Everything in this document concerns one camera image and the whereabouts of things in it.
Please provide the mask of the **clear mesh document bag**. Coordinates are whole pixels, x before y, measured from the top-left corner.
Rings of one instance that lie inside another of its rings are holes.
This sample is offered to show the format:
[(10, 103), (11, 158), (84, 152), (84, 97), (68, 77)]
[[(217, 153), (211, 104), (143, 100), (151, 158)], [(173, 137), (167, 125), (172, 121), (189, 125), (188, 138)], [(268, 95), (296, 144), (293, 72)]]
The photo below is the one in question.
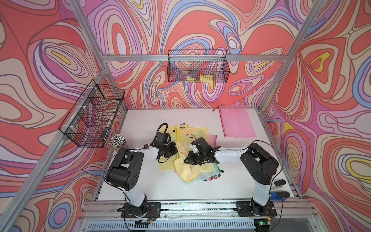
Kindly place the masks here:
[(199, 181), (212, 181), (213, 179), (217, 179), (221, 176), (224, 171), (222, 171), (216, 163), (208, 163), (202, 165), (202, 172), (192, 181), (184, 181), (182, 180), (183, 186), (194, 184)]

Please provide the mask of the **pink mesh document bag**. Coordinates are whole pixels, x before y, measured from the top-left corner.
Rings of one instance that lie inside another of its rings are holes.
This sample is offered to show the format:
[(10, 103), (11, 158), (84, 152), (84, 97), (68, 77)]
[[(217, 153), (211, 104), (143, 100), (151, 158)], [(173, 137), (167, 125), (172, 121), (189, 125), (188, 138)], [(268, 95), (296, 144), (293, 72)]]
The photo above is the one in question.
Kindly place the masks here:
[(225, 137), (256, 138), (252, 121), (244, 106), (220, 105), (213, 109), (219, 111)]

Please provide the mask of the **yellow microfiber cloth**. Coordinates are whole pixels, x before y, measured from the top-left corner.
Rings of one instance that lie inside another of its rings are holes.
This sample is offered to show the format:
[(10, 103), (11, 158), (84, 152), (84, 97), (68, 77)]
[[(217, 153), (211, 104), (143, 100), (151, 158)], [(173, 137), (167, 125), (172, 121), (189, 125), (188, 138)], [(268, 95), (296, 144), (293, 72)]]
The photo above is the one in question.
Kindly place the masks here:
[(185, 182), (191, 182), (195, 180), (203, 171), (203, 168), (198, 164), (192, 165), (184, 163), (185, 159), (188, 157), (187, 150), (178, 141), (175, 141), (175, 146), (178, 151), (178, 158), (174, 161), (175, 171), (179, 174), (180, 178)]

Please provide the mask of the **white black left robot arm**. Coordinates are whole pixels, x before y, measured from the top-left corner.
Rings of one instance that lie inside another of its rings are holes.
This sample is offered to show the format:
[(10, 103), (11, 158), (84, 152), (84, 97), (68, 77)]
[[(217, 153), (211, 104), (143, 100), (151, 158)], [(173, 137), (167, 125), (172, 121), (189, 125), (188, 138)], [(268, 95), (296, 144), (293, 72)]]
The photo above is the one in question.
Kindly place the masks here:
[(146, 195), (136, 187), (143, 161), (158, 160), (161, 156), (178, 153), (169, 133), (157, 132), (154, 140), (140, 149), (121, 148), (105, 171), (104, 181), (121, 190), (133, 207), (146, 204)]

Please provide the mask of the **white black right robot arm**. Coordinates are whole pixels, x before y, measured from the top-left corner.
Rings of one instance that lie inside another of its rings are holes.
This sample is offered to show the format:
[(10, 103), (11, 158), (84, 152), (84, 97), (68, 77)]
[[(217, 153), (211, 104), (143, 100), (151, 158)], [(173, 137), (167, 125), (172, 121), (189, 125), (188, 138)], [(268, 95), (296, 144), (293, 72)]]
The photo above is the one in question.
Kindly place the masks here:
[(271, 182), (277, 173), (279, 162), (259, 142), (260, 140), (254, 140), (244, 148), (213, 148), (201, 137), (191, 143), (191, 151), (184, 163), (242, 163), (255, 181), (253, 204), (265, 207), (270, 200)]

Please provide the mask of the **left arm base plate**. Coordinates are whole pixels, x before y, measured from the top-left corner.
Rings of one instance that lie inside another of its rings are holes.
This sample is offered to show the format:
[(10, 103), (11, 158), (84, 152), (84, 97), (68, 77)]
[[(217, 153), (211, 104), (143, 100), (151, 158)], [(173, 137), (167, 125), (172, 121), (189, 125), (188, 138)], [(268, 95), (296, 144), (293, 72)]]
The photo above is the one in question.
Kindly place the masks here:
[(122, 218), (159, 218), (161, 215), (161, 203), (143, 203), (140, 207), (135, 207), (129, 203), (124, 203), (117, 212), (121, 213)]

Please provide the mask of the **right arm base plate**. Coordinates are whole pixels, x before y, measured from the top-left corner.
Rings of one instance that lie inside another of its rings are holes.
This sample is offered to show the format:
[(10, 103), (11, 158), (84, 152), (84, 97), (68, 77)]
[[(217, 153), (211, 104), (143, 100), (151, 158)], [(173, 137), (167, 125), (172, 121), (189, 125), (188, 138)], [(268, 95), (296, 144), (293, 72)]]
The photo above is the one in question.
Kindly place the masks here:
[(265, 206), (261, 206), (254, 201), (236, 202), (236, 211), (240, 217), (267, 217), (274, 218), (277, 216), (275, 206), (272, 201), (268, 201)]

